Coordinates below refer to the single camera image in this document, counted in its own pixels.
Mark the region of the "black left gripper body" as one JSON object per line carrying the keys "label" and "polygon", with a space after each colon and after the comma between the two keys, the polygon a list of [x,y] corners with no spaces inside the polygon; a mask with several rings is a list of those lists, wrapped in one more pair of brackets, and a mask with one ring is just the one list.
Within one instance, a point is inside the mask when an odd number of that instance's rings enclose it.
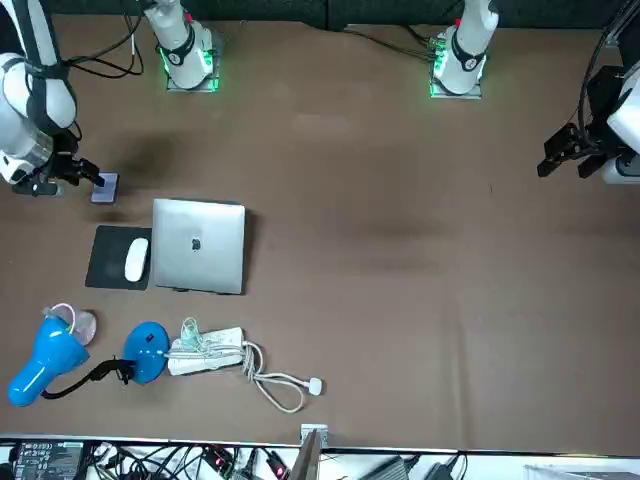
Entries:
{"label": "black left gripper body", "polygon": [[591,119],[586,125],[586,138],[591,145],[585,150],[587,155],[596,151],[604,152],[606,162],[616,158],[625,149],[623,142],[607,124],[617,104],[623,80],[624,69],[621,66],[605,65],[587,84]]}

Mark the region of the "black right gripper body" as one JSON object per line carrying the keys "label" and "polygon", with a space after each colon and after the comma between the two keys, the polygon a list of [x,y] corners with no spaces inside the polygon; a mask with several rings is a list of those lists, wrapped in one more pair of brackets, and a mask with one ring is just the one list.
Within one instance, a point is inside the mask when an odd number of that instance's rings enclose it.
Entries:
{"label": "black right gripper body", "polygon": [[75,157],[78,143],[70,130],[53,135],[39,132],[36,136],[34,170],[38,173],[78,173],[80,162]]}

